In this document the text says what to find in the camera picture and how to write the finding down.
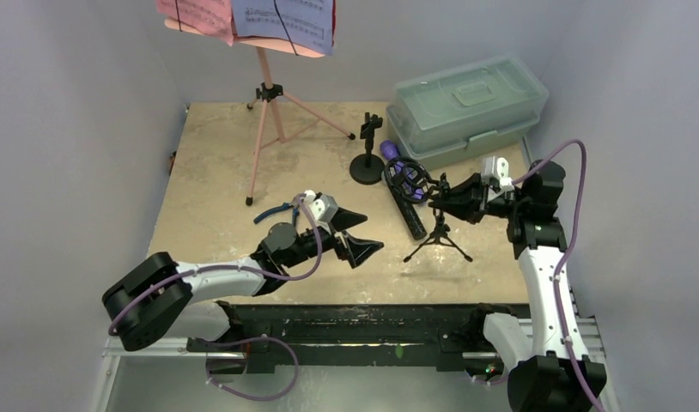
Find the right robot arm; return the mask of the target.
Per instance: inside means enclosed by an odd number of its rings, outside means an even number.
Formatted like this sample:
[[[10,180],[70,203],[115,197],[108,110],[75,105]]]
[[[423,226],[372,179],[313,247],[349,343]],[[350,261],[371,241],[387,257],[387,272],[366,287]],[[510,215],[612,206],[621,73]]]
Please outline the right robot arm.
[[[532,333],[513,315],[492,312],[470,322],[467,336],[501,356],[512,410],[601,411],[607,373],[581,336],[567,278],[573,243],[556,217],[566,172],[553,161],[535,161],[518,181],[507,171],[505,159],[489,158],[483,173],[454,187],[440,183],[430,198],[432,208],[471,224],[506,220],[524,277]]]

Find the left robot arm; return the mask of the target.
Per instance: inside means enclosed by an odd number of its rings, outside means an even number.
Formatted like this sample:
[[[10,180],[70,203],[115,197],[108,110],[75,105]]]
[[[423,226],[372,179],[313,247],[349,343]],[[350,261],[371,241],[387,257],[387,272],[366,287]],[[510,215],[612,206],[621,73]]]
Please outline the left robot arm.
[[[348,233],[367,220],[365,215],[339,209],[328,221],[312,215],[308,220],[310,227],[304,231],[289,222],[274,224],[253,253],[234,261],[190,264],[166,251],[146,257],[101,297],[111,319],[108,335],[117,337],[127,351],[142,350],[167,336],[190,306],[221,297],[271,294],[300,280],[288,268],[312,260],[303,274],[308,278],[327,251],[355,269],[384,247],[381,241]]]

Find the black round-base mic stand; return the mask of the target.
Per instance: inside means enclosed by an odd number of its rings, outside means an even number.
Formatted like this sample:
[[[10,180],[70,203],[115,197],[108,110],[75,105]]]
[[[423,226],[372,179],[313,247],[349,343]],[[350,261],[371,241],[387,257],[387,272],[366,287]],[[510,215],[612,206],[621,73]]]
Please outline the black round-base mic stand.
[[[385,167],[383,160],[373,154],[375,131],[383,125],[383,118],[366,112],[360,129],[360,139],[364,141],[365,153],[356,156],[349,165],[349,175],[361,185],[374,185],[380,182]]]

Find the black tripod mic stand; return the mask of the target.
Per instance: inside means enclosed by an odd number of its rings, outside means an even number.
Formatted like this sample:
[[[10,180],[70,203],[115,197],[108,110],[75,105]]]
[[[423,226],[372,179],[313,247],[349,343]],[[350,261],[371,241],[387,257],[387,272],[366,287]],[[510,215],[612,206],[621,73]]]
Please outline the black tripod mic stand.
[[[438,200],[437,194],[439,193],[440,178],[441,175],[445,172],[441,172],[439,176],[434,176],[424,165],[422,165],[418,161],[415,162],[421,165],[425,170],[426,186],[424,190],[427,199],[422,204],[411,204],[414,206],[416,212],[418,213],[422,221],[422,224],[426,223],[425,229],[427,231],[427,236],[417,241],[417,245],[403,258],[403,262],[407,264],[423,248],[435,246],[446,247],[450,248],[451,250],[457,251],[466,262],[473,263],[473,257],[466,251],[464,251],[455,241],[451,239],[451,228],[447,223],[446,214],[444,214],[442,211],[439,211],[438,209],[433,209],[431,207],[431,202],[434,200]]]

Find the purple microphone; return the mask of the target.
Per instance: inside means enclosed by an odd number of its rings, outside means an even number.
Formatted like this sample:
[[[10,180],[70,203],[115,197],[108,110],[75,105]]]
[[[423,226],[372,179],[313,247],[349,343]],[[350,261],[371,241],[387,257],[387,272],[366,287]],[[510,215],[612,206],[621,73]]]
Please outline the purple microphone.
[[[404,200],[422,204],[425,195],[426,174],[421,165],[403,157],[394,142],[386,140],[380,144],[380,152],[386,159],[385,181]]]

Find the silver condenser microphone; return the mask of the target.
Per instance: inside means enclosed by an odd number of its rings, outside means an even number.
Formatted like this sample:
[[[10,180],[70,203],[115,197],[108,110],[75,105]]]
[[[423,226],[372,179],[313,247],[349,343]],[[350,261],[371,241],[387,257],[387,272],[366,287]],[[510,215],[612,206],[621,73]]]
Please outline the silver condenser microphone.
[[[392,198],[396,203],[399,213],[401,214],[405,226],[407,226],[410,236],[413,240],[420,240],[427,236],[425,226],[416,212],[414,206],[408,203],[399,190],[399,185],[393,182],[393,176],[386,179],[388,188],[390,189]]]

